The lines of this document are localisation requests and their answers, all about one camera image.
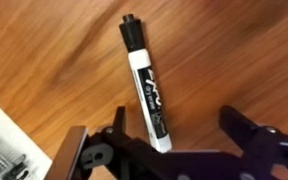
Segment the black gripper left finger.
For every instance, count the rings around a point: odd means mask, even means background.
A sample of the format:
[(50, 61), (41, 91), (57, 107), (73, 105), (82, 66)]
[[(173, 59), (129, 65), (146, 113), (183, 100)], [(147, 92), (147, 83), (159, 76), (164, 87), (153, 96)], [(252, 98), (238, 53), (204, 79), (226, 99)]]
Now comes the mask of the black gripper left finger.
[(87, 138), (85, 126), (73, 126), (67, 132), (45, 180), (86, 180), (89, 173), (79, 165), (79, 158)]

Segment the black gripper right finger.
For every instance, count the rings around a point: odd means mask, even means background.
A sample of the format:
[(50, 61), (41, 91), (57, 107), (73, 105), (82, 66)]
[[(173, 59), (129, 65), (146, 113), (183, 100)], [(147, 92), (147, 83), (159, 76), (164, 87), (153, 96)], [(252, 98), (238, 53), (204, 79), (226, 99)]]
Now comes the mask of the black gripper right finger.
[(254, 137), (254, 123), (234, 107), (224, 105), (220, 108), (218, 124), (245, 156)]

